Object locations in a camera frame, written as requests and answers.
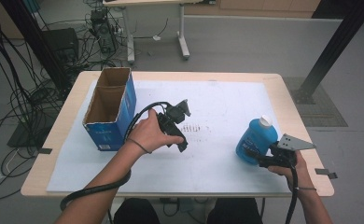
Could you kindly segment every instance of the dark pants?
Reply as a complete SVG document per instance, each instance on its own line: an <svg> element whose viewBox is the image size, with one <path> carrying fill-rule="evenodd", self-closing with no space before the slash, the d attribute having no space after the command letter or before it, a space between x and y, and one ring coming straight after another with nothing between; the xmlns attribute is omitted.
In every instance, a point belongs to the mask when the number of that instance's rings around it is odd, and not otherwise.
<svg viewBox="0 0 364 224"><path fill-rule="evenodd" d="M160 224L156 211L146 199L128 199L115 213L114 224ZM262 224L253 198L217 199L208 224Z"/></svg>

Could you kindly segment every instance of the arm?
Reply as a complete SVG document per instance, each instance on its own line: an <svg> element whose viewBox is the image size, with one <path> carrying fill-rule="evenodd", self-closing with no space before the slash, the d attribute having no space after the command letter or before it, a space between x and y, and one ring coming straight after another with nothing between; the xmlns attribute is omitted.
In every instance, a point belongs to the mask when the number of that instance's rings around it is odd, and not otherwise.
<svg viewBox="0 0 364 224"><path fill-rule="evenodd" d="M152 152L159 147L183 142L179 136L169 136L161 132L156 112L148 111L147 119L141 120L129 138ZM127 141L106 167L86 186L86 188L109 184L121 180L135 162L146 152L136 143ZM78 198L65 208L56 223L100 223L112 204L118 189L112 189Z"/></svg>
<svg viewBox="0 0 364 224"><path fill-rule="evenodd" d="M296 171L298 173L298 198L304 211L306 223L309 224L327 224L332 223L325 205L315 190L313 181L307 170L307 164L299 151L296 151L297 164ZM292 182L292 173L288 168L279 166L269 166L269 171L278 175L284 175L288 184Z"/></svg>

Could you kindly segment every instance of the blue plastic bottle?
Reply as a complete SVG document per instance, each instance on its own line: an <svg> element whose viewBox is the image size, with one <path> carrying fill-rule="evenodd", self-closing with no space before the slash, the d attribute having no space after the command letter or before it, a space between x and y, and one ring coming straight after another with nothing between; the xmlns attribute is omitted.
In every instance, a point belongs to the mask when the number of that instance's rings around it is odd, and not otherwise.
<svg viewBox="0 0 364 224"><path fill-rule="evenodd" d="M273 126L272 119L263 115L260 119L252 119L249 122L249 128L241 137L235 151L244 161L256 165L258 164L257 160L248 156L246 151L252 150L261 155L266 155L270 145L277 140L278 134Z"/></svg>

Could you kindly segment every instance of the table leg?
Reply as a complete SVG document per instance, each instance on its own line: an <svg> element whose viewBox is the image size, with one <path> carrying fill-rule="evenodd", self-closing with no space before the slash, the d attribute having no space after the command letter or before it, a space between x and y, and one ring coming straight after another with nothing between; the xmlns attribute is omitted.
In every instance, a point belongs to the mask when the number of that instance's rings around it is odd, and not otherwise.
<svg viewBox="0 0 364 224"><path fill-rule="evenodd" d="M188 50L188 45L186 44L186 40L185 40L185 36L184 36L184 28L185 28L185 22L184 22L184 15L185 15L185 9L184 9L184 5L180 4L180 9L179 9L179 32L177 32L178 35L178 39L179 39L179 44L181 46L182 49L182 55L183 57L187 60L190 56L189 50Z"/></svg>
<svg viewBox="0 0 364 224"><path fill-rule="evenodd" d="M127 61L130 64L133 64L135 61L135 55L133 50L133 35L130 33L130 27L128 23L129 15L127 13L126 7L120 7L120 9L121 9L121 14L123 16L124 30L126 32L126 37L127 37Z"/></svg>

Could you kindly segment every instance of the white paper sheet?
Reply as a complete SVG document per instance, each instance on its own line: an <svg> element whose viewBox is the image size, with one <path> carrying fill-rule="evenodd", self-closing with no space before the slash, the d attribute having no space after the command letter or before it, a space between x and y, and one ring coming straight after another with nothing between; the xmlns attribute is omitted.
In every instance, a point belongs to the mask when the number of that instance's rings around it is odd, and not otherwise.
<svg viewBox="0 0 364 224"><path fill-rule="evenodd" d="M115 152L103 152L82 126L92 90L80 108L61 149L48 191L84 188ZM136 111L167 101L188 99L190 117L178 125L188 140L180 153L176 146L144 155L132 168L130 181L119 193L278 194L288 193L286 180L267 169L242 161L235 153L252 119L266 114L279 132L272 105L261 83L218 81L135 81Z"/></svg>

